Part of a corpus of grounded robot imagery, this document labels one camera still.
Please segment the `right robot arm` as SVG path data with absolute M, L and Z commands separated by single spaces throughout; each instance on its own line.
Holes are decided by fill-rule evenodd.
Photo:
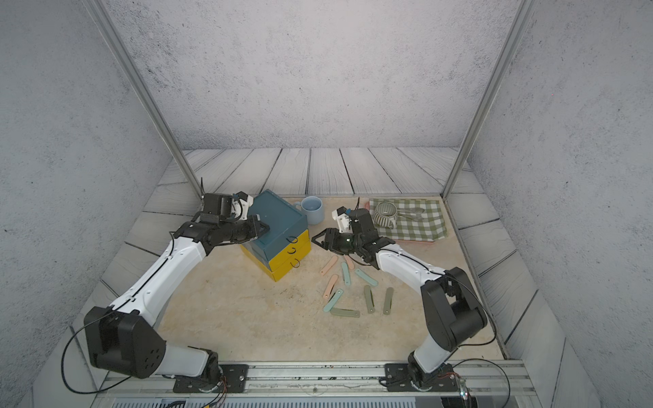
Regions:
M 363 263 L 393 275 L 422 299 L 428 336 L 407 359 L 407 378 L 417 390 L 432 389 L 448 372 L 451 355 L 488 324 L 488 317 L 466 272 L 443 270 L 403 250 L 375 232 L 342 233 L 327 228 L 312 238 L 338 255 L 355 254 Z

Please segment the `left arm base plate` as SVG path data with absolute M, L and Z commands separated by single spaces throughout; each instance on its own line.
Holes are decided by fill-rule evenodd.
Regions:
M 245 391 L 249 365 L 218 364 L 208 367 L 199 377 L 175 376 L 175 394 L 210 394 L 226 392 L 241 394 Z

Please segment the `teal top drawer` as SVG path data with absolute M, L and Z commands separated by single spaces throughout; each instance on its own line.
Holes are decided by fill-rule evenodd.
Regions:
M 283 224 L 272 224 L 269 222 L 270 231 L 255 241 L 260 249 L 264 260 L 271 262 L 275 256 L 281 253 L 288 245 L 298 244 L 299 237 L 308 229 L 306 217 L 303 216 L 296 221 L 287 221 Z

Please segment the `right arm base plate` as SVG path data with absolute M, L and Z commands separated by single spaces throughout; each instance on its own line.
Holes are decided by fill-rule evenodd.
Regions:
M 389 392 L 455 392 L 459 390 L 457 374 L 450 364 L 433 372 L 423 372 L 417 363 L 389 363 L 384 366 L 381 386 Z

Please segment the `olive fruit knife bottom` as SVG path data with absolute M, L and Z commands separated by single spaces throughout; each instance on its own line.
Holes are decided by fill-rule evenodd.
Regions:
M 333 316 L 338 316 L 338 317 L 346 317 L 346 318 L 360 318 L 361 313 L 358 310 L 353 310 L 353 309 L 340 309 L 340 308 L 333 308 L 329 311 L 329 313 Z

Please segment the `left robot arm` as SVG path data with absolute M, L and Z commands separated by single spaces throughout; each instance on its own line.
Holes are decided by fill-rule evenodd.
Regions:
M 257 215 L 182 224 L 163 255 L 132 287 L 84 317 L 91 365 L 139 379 L 163 375 L 192 378 L 202 387 L 217 384 L 222 376 L 217 354 L 167 343 L 156 331 L 156 321 L 177 287 L 214 248 L 256 240 L 269 229 Z

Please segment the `olive fruit knife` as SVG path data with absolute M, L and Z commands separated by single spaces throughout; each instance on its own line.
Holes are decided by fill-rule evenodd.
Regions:
M 338 316 L 338 317 L 346 317 L 346 318 L 360 318 L 361 313 L 358 310 L 353 310 L 353 309 L 340 309 L 340 308 L 333 308 L 329 311 L 329 313 L 333 316 Z
M 374 298 L 372 293 L 372 287 L 370 285 L 365 285 L 363 288 L 364 299 L 366 302 L 367 314 L 374 314 L 376 311 Z
M 395 290 L 393 287 L 388 287 L 384 295 L 384 307 L 383 314 L 389 316 L 392 309 L 392 302 L 394 297 Z

